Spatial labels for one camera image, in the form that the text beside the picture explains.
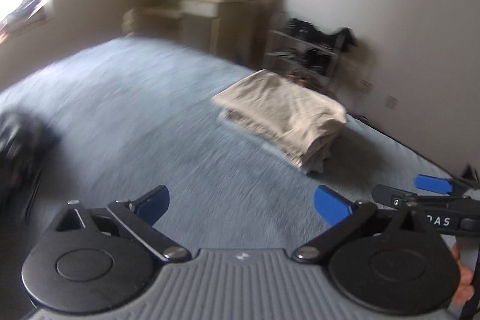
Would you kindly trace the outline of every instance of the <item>metal shelving rack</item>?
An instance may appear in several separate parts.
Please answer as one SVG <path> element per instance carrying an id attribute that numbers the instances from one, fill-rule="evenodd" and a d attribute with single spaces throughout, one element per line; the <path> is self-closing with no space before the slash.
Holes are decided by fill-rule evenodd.
<path id="1" fill-rule="evenodd" d="M 321 88 L 328 90 L 330 80 L 335 73 L 335 68 L 337 67 L 337 63 L 339 61 L 341 48 L 343 45 L 343 41 L 345 40 L 345 35 L 340 34 L 338 36 L 333 48 L 309 43 L 308 41 L 299 39 L 294 36 L 290 36 L 288 33 L 282 31 L 282 28 L 286 24 L 286 20 L 287 18 L 285 13 L 280 13 L 272 19 L 271 28 L 268 31 L 268 39 L 265 47 L 266 51 L 263 57 L 262 67 L 283 76 L 285 76 L 285 72 L 288 73 L 292 70 L 299 70 L 304 74 L 312 77 Z M 297 50 L 298 46 L 302 46 L 303 51 L 314 48 L 320 51 L 323 55 L 329 56 L 330 63 L 328 65 L 328 69 L 325 75 L 321 75 L 315 70 L 307 68 L 305 65 L 301 64 L 300 61 L 292 60 L 289 58 L 282 58 L 281 56 L 274 55 L 274 51 L 277 48 L 286 48 L 288 46 L 288 41 L 290 43 L 295 43 L 296 47 L 294 48 Z"/>

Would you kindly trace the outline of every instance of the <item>metal screw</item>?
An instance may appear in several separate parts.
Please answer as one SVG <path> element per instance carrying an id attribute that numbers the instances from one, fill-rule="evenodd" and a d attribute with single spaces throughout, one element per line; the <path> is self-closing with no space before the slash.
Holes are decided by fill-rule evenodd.
<path id="1" fill-rule="evenodd" d="M 163 256 L 167 259 L 178 260 L 186 257 L 188 251 L 183 247 L 168 247 L 163 251 Z"/>
<path id="2" fill-rule="evenodd" d="M 315 259 L 319 255 L 320 252 L 315 247 L 311 246 L 303 246 L 295 251 L 295 256 L 299 259 Z"/>

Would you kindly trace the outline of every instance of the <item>black circular disc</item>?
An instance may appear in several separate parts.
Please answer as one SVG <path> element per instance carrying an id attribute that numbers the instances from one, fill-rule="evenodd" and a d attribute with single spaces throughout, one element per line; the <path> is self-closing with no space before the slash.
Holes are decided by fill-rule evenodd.
<path id="1" fill-rule="evenodd" d="M 22 279 L 34 302 L 93 314 L 121 306 L 149 285 L 154 262 L 139 243 L 82 231 L 56 233 L 27 257 Z"/>
<path id="2" fill-rule="evenodd" d="M 329 272 L 339 290 L 369 309 L 398 316 L 443 307 L 458 287 L 459 271 L 445 248 L 425 235 L 399 231 L 342 246 Z"/>

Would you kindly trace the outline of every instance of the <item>desk leg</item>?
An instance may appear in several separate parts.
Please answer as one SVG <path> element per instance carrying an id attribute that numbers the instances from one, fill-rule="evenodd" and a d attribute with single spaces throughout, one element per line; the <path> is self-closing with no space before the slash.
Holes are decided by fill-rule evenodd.
<path id="1" fill-rule="evenodd" d="M 213 18 L 210 29 L 210 53 L 214 56 L 217 55 L 219 29 L 220 18 Z"/>

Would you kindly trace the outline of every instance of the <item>desk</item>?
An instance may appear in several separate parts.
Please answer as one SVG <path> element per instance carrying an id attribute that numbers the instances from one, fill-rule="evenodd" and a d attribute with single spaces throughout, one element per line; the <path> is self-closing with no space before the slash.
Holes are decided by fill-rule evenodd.
<path id="1" fill-rule="evenodd" d="M 141 0 L 148 14 L 181 18 L 179 41 L 249 65 L 255 0 Z"/>

